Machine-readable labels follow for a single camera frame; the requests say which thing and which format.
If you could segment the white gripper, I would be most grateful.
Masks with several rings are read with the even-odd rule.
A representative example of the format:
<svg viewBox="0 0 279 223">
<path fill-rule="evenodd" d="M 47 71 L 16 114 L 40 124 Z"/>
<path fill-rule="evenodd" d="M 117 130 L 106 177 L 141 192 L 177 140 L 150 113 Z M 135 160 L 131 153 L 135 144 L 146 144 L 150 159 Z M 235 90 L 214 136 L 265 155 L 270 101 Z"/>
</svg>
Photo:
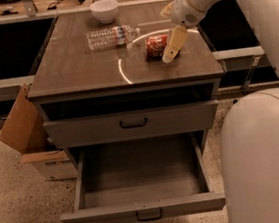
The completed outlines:
<svg viewBox="0 0 279 223">
<path fill-rule="evenodd" d="M 171 63 L 186 42 L 188 28 L 197 26 L 206 13 L 194 9 L 187 0 L 174 0 L 164 7 L 160 13 L 164 18 L 170 18 L 171 16 L 171 21 L 179 25 L 170 30 L 167 45 L 162 55 L 162 61 Z"/>
</svg>

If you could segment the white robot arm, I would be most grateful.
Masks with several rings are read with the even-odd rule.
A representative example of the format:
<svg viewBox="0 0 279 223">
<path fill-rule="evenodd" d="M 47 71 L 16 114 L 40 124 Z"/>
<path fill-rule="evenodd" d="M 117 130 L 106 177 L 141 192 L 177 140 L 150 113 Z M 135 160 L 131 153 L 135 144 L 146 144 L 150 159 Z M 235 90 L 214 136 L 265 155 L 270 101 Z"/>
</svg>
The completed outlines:
<svg viewBox="0 0 279 223">
<path fill-rule="evenodd" d="M 174 0 L 163 13 L 176 29 L 163 60 L 171 62 L 221 0 Z M 279 0 L 236 0 L 279 83 Z M 279 85 L 237 101 L 221 128 L 221 166 L 229 223 L 279 223 Z"/>
</svg>

